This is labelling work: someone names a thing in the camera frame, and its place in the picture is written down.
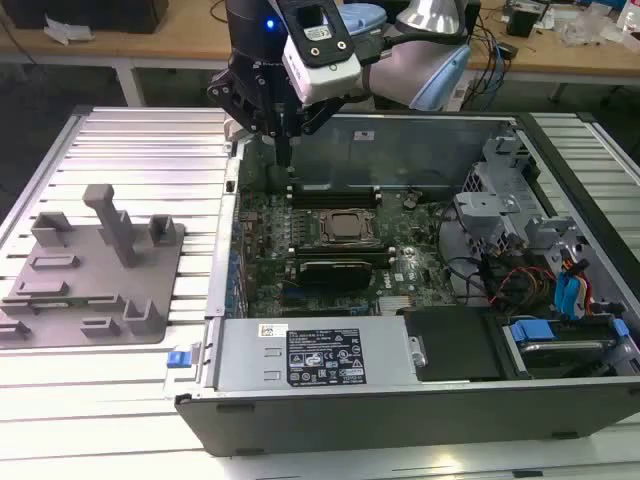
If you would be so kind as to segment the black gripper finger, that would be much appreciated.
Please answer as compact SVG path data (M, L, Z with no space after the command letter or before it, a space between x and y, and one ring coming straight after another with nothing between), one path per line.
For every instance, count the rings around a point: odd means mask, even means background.
M282 119L263 68L251 68L247 76L228 68L210 82L207 93L249 133L271 139L276 164L284 166Z
M282 165L289 167L292 159L294 138L311 135L323 126L346 104L346 98L330 98L310 106L299 101L287 102L282 116L284 139L282 140Z

